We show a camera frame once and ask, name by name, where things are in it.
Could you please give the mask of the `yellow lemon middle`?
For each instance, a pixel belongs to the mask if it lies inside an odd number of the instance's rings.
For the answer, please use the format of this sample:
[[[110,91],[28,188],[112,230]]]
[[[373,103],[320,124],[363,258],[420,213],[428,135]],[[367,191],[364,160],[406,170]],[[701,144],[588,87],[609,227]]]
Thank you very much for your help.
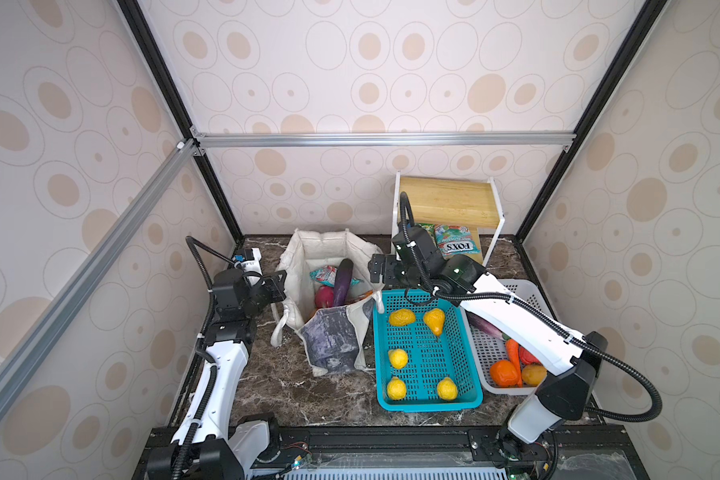
[[[388,360],[392,368],[402,370],[407,366],[409,356],[403,349],[393,349],[388,351]]]

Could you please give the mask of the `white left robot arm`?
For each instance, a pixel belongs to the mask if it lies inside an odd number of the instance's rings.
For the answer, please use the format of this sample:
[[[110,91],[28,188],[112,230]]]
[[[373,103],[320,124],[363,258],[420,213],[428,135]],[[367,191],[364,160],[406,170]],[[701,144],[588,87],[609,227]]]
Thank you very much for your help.
[[[187,415],[170,443],[153,449],[148,479],[248,479],[257,462],[280,454],[279,424],[271,413],[250,415],[236,427],[230,415],[257,331],[256,318],[286,297],[286,272],[264,275],[253,251],[224,257],[227,269],[211,275],[201,254],[221,253],[192,236],[186,239],[209,294],[203,329],[195,343],[202,374]]]

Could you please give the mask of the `teal Fox's candy bag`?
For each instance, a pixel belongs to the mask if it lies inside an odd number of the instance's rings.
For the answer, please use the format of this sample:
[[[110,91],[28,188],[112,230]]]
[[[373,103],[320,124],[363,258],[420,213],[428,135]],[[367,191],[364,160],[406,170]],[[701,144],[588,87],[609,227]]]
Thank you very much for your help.
[[[478,262],[482,261],[479,238],[467,226],[435,224],[434,239],[445,258],[466,255]]]

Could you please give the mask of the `dark purple eggplant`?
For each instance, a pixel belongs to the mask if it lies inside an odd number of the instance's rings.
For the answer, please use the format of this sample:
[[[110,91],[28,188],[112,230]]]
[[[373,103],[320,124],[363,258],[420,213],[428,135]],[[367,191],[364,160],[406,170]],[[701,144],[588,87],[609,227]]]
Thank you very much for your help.
[[[343,259],[336,269],[334,279],[334,299],[333,306],[339,307],[346,304],[346,300],[349,294],[350,287],[353,281],[353,268],[354,263],[351,259]]]

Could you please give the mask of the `yellow lemon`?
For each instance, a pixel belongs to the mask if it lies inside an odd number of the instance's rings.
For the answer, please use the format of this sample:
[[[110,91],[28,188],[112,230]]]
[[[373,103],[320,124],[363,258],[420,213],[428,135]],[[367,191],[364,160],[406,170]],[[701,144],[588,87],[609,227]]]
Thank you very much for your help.
[[[388,360],[392,368],[402,370],[407,366],[409,356],[403,349],[393,349],[388,351]]]
[[[442,379],[436,387],[438,397],[443,401],[454,401],[459,396],[459,390],[455,382],[450,377]]]
[[[392,377],[387,383],[386,395],[391,401],[403,400],[407,395],[407,386],[405,382],[398,377]]]

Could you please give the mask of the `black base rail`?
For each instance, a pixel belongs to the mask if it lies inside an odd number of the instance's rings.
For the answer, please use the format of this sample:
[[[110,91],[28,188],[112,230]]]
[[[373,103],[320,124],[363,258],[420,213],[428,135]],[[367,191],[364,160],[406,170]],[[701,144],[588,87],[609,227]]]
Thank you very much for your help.
[[[498,426],[281,427],[256,415],[228,439],[157,428],[136,479],[645,479],[626,429],[563,425],[524,443]]]

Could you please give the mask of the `teal mint blossom candy bag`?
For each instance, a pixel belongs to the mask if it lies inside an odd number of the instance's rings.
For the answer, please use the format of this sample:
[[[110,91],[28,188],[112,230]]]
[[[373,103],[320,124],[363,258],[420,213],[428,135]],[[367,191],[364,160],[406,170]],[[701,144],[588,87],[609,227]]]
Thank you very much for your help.
[[[337,266],[325,265],[310,272],[310,278],[321,285],[335,287],[336,284],[354,286],[360,280],[354,275],[348,276],[344,270]]]

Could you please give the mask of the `silver aluminium frame bar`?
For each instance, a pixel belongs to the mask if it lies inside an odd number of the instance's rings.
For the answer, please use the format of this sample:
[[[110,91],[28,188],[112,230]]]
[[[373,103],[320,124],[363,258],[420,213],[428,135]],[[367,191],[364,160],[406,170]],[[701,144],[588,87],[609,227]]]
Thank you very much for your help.
[[[399,133],[293,133],[210,134],[197,142],[204,148],[307,148],[307,147],[418,147],[485,145],[570,145],[568,131],[399,132]]]
[[[45,361],[114,261],[152,212],[199,142],[187,138],[150,178],[101,242],[50,302],[35,326],[0,367],[0,421]]]

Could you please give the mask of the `yellow lemon front left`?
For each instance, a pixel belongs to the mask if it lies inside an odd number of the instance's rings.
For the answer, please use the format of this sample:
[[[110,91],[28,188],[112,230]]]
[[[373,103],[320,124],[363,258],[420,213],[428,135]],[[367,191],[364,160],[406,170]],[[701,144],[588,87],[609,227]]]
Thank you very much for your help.
[[[392,377],[387,383],[386,395],[391,401],[403,400],[407,395],[407,386],[405,382],[398,377]]]

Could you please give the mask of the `pink dragon fruit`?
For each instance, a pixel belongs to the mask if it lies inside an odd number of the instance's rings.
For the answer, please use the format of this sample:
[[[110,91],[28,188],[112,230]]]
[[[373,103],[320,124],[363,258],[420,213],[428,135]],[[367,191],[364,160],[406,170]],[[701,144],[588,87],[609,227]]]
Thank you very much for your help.
[[[327,285],[321,285],[315,293],[314,303],[317,309],[333,307],[334,288]]]

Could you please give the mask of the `cream canvas grocery bag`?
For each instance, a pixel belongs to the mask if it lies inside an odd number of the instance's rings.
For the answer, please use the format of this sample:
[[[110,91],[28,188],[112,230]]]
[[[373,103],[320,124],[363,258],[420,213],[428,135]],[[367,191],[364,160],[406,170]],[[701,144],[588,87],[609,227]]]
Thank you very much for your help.
[[[314,376],[365,370],[363,343],[373,315],[383,310],[382,284],[370,278],[368,264],[381,252],[347,230],[295,231],[277,267],[286,273],[286,297],[270,344],[281,346],[288,327]]]

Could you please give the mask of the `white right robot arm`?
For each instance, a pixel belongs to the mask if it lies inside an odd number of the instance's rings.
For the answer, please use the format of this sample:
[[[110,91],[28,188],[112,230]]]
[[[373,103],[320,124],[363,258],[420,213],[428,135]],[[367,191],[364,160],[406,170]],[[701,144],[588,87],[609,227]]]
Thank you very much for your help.
[[[506,420],[503,436],[508,440],[531,444],[542,433],[565,420],[578,420],[585,412],[630,423],[652,421],[662,412],[658,389],[645,375],[608,354],[604,336],[597,332],[584,335],[555,321],[505,288],[470,257],[437,260],[429,268],[411,254],[374,254],[368,269],[373,281],[418,287],[436,300],[454,303],[489,321],[546,368],[541,385]],[[621,414],[588,405],[604,363],[620,369],[646,390],[651,399],[647,411]]]

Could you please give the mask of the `white plastic basket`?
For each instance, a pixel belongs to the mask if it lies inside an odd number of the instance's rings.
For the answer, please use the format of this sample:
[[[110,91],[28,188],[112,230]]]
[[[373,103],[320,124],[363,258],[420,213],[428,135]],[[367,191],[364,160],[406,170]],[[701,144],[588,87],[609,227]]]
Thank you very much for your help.
[[[486,274],[477,281],[478,293],[499,293],[508,299],[476,300],[461,304],[464,312],[472,312],[497,327],[505,335],[515,339],[553,374],[561,374],[572,368],[572,359],[580,357],[582,349],[572,343],[584,335],[571,329],[551,316],[539,289],[527,280],[498,279]],[[500,388],[490,378],[489,369],[499,360],[507,360],[504,339],[470,327],[472,353],[477,363],[482,387],[493,394],[527,396],[533,387]]]

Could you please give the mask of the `orange fruits candy bag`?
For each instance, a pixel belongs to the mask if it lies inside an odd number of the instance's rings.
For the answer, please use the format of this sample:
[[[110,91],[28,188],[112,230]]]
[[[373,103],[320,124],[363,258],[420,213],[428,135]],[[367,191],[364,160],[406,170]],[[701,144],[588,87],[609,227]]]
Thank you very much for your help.
[[[354,303],[360,302],[360,301],[362,301],[362,300],[370,297],[371,295],[373,295],[373,293],[374,293],[373,290],[368,290],[368,291],[366,291],[366,292],[363,292],[363,293],[361,293],[361,294],[359,294],[359,295],[357,295],[357,296],[354,296],[354,297],[350,298],[349,300],[347,300],[347,304],[354,304]]]

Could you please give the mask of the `teal plastic basket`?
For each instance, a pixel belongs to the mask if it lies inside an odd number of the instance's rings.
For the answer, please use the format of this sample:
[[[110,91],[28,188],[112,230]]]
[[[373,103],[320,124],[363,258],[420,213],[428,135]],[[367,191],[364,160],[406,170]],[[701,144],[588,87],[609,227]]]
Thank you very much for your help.
[[[470,345],[469,328],[463,310],[446,300],[429,304],[429,295],[421,290],[383,290],[383,311],[373,312],[375,371],[377,398],[382,408],[392,412],[420,413],[473,409],[483,400],[478,369]],[[423,315],[440,308],[446,315],[442,335],[435,337],[425,325]],[[399,309],[410,309],[416,321],[405,327],[393,327],[389,315]],[[392,368],[388,351],[403,349],[409,356],[402,370]],[[386,386],[392,377],[403,380],[407,395],[403,400],[391,401]],[[437,393],[437,384],[450,377],[458,387],[454,401],[443,401]]]

